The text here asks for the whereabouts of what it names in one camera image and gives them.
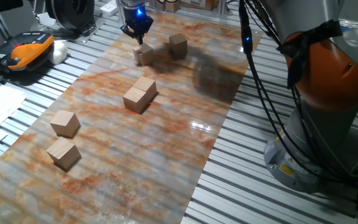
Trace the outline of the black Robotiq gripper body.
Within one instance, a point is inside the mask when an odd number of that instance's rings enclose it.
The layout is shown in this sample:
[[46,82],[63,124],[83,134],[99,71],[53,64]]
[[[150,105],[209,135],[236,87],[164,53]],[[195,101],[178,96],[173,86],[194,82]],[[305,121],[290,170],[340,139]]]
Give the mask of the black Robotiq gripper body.
[[124,6],[125,24],[133,29],[135,33],[147,33],[154,20],[147,15],[145,4],[136,6]]

